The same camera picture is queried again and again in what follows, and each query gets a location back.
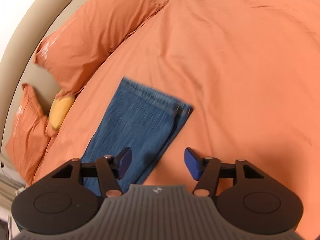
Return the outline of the beige padded headboard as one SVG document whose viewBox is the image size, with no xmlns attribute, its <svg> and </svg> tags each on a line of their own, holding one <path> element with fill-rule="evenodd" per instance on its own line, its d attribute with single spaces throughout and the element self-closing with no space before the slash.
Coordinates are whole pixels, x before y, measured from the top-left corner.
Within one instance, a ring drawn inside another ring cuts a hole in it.
<svg viewBox="0 0 320 240">
<path fill-rule="evenodd" d="M 9 163 L 5 145 L 10 137 L 14 115 L 22 96 L 21 85 L 31 84 L 39 102 L 48 112 L 59 91 L 59 85 L 44 69 L 32 63 L 32 57 L 44 36 L 55 31 L 87 0 L 16 0 L 18 6 L 9 14 L 17 20 L 8 20 L 1 28 L 1 43 L 11 31 L 10 40 L 1 52 L 1 161 Z"/>
</svg>

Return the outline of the orange pillow near headboard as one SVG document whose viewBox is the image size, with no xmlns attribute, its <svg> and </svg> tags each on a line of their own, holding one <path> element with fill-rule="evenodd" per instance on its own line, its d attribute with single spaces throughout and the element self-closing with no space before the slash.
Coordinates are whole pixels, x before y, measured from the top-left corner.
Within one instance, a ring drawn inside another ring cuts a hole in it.
<svg viewBox="0 0 320 240">
<path fill-rule="evenodd" d="M 34 62 L 58 83 L 58 98 L 78 94 L 115 49 L 164 5 L 157 0 L 88 0 L 41 41 Z"/>
</svg>

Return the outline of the yellow cushion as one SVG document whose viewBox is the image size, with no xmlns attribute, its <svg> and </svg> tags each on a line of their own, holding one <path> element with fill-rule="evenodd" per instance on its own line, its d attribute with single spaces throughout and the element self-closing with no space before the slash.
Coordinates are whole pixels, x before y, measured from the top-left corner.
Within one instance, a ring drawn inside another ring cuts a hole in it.
<svg viewBox="0 0 320 240">
<path fill-rule="evenodd" d="M 75 101 L 75 96 L 55 98 L 49 112 L 48 120 L 54 130 L 59 130 L 66 115 Z"/>
</svg>

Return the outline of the blue denim jeans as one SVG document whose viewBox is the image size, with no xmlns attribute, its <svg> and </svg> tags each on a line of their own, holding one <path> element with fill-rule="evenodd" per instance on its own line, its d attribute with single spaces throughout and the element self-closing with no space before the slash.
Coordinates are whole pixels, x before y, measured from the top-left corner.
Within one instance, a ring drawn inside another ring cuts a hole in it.
<svg viewBox="0 0 320 240">
<path fill-rule="evenodd" d="M 131 164 L 119 181 L 126 192 L 146 180 L 192 111 L 191 105 L 124 77 L 81 161 L 92 163 L 131 148 Z"/>
</svg>

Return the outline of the orange bed sheet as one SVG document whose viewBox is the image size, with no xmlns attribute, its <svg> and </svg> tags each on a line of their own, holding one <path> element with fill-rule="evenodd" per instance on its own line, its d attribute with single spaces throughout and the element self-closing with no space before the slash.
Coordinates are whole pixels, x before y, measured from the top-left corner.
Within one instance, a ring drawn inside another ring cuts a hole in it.
<svg viewBox="0 0 320 240">
<path fill-rule="evenodd" d="M 81 157 L 122 77 L 194 108 L 150 185 L 194 182 L 193 148 L 246 159 L 303 202 L 298 233 L 319 235 L 319 0 L 160 0 L 165 6 L 95 72 L 35 180 Z"/>
</svg>

